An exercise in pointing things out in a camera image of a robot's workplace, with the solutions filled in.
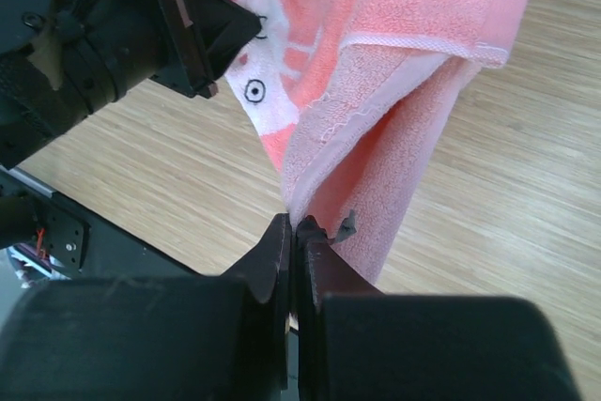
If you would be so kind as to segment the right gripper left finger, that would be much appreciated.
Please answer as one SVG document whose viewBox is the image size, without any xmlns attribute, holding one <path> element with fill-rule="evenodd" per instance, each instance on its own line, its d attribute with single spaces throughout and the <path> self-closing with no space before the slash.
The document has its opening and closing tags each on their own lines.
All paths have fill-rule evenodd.
<svg viewBox="0 0 601 401">
<path fill-rule="evenodd" d="M 237 343 L 236 392 L 287 388 L 292 244 L 289 216 L 277 214 L 258 243 L 223 273 L 247 289 Z"/>
</svg>

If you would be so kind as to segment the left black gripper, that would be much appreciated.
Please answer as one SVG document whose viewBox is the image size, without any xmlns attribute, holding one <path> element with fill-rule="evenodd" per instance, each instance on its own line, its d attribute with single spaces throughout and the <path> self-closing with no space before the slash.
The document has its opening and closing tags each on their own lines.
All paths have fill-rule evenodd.
<svg viewBox="0 0 601 401">
<path fill-rule="evenodd" d="M 1 163 L 151 80 L 209 97 L 259 17 L 232 0 L 1 0 Z"/>
</svg>

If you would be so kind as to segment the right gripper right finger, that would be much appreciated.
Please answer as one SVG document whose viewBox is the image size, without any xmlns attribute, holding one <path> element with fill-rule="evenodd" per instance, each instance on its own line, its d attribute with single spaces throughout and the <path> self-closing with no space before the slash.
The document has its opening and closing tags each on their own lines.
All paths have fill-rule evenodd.
<svg viewBox="0 0 601 401">
<path fill-rule="evenodd" d="M 293 313 L 302 399 L 390 397 L 390 299 L 332 248 L 312 216 L 297 227 Z"/>
</svg>

